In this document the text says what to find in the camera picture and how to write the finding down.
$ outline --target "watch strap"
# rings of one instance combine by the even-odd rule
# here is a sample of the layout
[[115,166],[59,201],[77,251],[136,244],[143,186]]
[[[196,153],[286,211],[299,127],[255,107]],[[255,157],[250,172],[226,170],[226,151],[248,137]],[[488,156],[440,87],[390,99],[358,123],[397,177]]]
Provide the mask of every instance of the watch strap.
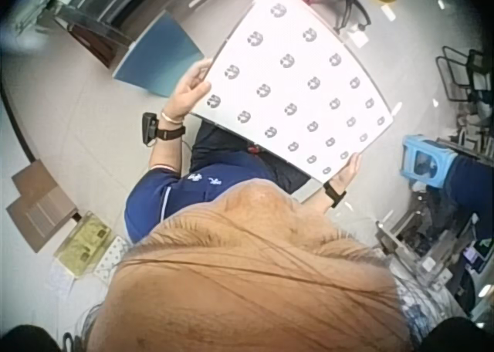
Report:
[[333,186],[331,186],[330,182],[326,182],[324,185],[324,190],[326,191],[326,195],[329,196],[330,198],[333,199],[333,205],[331,205],[331,208],[336,208],[338,206],[338,204],[340,203],[340,201],[343,200],[343,198],[345,197],[345,195],[347,194],[346,191],[343,191],[343,193],[338,194]]
[[163,141],[174,140],[175,138],[182,137],[184,134],[184,126],[178,128],[177,130],[160,130],[159,128],[156,130],[156,137]]

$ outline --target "white board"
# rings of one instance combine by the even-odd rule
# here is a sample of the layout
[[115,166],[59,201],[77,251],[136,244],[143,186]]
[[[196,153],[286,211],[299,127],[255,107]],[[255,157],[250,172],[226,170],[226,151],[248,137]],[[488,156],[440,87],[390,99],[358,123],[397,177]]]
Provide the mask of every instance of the white board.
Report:
[[196,115],[321,182],[392,122],[359,62],[301,0],[255,0],[206,80]]

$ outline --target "hand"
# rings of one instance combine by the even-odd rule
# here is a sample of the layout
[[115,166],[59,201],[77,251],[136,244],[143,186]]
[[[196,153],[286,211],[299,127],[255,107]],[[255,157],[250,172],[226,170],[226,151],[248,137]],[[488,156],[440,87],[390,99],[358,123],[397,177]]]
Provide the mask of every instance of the hand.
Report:
[[163,109],[168,117],[182,120],[190,113],[195,104],[211,90],[211,84],[202,80],[202,75],[211,64],[211,59],[197,61],[184,74]]
[[360,169],[360,162],[362,160],[362,154],[352,154],[347,165],[338,172],[333,178],[330,179],[330,185],[334,190],[341,194],[343,191],[347,190],[348,185],[357,175]]

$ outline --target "blue shirt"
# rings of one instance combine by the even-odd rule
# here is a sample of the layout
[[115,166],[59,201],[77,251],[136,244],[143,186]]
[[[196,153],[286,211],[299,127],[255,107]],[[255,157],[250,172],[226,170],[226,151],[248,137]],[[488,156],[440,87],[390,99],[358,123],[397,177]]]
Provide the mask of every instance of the blue shirt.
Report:
[[139,242],[161,221],[192,204],[212,201],[239,182],[274,181],[258,157],[244,151],[217,153],[209,164],[180,178],[166,168],[148,171],[130,193],[125,223],[132,242]]

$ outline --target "blue stool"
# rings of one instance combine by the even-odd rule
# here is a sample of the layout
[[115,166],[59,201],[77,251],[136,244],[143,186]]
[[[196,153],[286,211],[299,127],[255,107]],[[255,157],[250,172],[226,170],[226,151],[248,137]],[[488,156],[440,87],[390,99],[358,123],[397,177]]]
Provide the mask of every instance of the blue stool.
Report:
[[401,175],[442,188],[449,168],[458,154],[420,135],[405,136],[403,148]]

